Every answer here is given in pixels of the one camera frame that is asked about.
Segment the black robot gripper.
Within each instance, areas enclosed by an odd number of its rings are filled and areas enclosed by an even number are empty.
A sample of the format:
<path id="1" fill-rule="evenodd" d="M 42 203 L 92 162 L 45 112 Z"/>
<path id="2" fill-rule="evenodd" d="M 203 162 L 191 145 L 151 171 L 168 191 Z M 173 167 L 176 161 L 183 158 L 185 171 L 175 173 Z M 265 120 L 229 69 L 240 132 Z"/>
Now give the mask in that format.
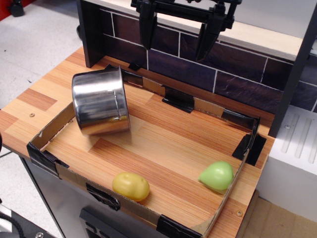
<path id="1" fill-rule="evenodd" d="M 150 0 L 152 9 L 141 11 L 139 16 L 141 44 L 145 49 L 152 47 L 157 13 L 201 22 L 196 61 L 202 61 L 208 56 L 222 29 L 232 28 L 236 7 L 241 3 L 240 0 L 216 0 L 215 5 L 207 10 L 173 0 Z"/>

